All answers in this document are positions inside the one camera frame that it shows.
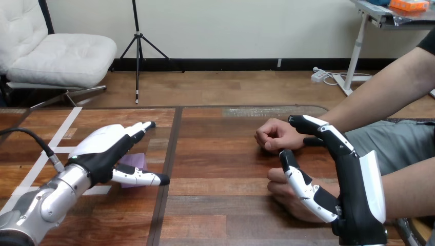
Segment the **person's hand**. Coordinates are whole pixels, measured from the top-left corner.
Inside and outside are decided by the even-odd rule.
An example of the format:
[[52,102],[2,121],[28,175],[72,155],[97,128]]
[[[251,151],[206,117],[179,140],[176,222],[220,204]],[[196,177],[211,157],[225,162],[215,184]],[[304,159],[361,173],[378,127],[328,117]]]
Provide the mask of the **person's hand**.
[[267,189],[272,197],[280,203],[294,218],[310,222],[323,223],[314,213],[309,211],[299,200],[298,196],[288,184],[286,175],[281,168],[272,168],[267,173],[269,180]]
[[288,122],[277,118],[268,119],[254,135],[257,144],[265,151],[278,153],[283,149],[297,150],[310,135],[300,134]]

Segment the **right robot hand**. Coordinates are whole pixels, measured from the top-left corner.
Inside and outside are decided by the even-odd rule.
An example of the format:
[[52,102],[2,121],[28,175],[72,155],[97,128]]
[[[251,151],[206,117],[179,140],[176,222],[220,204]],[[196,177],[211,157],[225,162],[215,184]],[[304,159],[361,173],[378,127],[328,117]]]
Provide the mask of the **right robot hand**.
[[291,115],[297,132],[309,134],[309,146],[324,146],[335,162],[340,194],[335,197],[298,165],[291,150],[279,157],[288,184],[300,202],[331,225],[340,245],[386,245],[386,204],[376,151],[359,156],[350,141],[333,125],[308,115]]

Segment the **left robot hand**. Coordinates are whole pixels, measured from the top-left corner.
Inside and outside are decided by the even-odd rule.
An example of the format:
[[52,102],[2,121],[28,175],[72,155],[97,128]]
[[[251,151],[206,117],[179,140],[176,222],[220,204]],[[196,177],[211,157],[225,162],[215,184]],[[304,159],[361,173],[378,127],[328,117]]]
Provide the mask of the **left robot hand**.
[[153,121],[138,122],[129,127],[120,124],[101,127],[69,153],[66,165],[83,168],[90,177],[91,186],[108,181],[131,186],[166,186],[170,184],[166,174],[118,163],[154,127]]

